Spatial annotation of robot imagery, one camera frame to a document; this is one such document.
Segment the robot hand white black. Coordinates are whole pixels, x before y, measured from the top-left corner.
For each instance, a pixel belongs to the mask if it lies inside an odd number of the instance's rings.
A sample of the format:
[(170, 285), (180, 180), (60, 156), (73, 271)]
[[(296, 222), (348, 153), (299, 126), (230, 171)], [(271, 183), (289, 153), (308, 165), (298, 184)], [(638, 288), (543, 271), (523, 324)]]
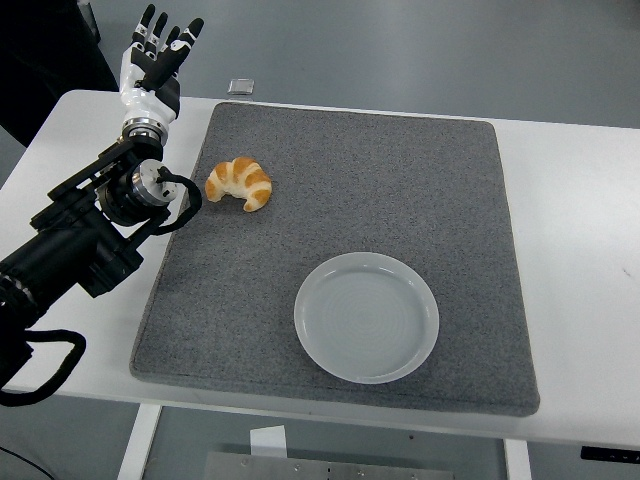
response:
[(168, 15), (155, 12), (155, 6), (148, 5), (131, 34), (122, 55), (119, 92), (127, 122), (147, 118), (166, 127), (179, 116), (179, 69), (205, 22), (196, 18), (185, 29), (175, 26), (162, 39)]

